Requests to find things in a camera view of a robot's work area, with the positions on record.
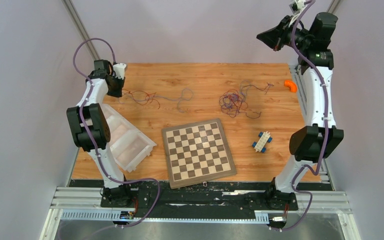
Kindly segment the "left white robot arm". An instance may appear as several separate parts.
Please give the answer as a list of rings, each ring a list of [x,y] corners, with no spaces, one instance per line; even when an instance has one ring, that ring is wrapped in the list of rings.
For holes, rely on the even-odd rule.
[[[93,65],[81,100],[66,110],[66,116],[74,144],[92,157],[103,177],[102,206],[128,207],[133,193],[111,151],[111,131],[102,109],[106,95],[121,95],[127,66],[104,59],[95,60]]]

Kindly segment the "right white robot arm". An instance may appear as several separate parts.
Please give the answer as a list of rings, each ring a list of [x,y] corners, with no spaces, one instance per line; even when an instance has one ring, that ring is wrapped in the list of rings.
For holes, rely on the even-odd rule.
[[[328,12],[318,13],[309,29],[295,29],[286,15],[280,23],[256,37],[274,51],[284,46],[299,52],[298,66],[306,95],[305,126],[292,134],[289,141],[291,154],[281,173],[273,178],[262,200],[271,210],[291,206],[296,199],[298,182],[310,170],[319,173],[323,159],[327,158],[344,138],[337,128],[331,100],[331,82],[334,56],[329,49],[338,18]]]

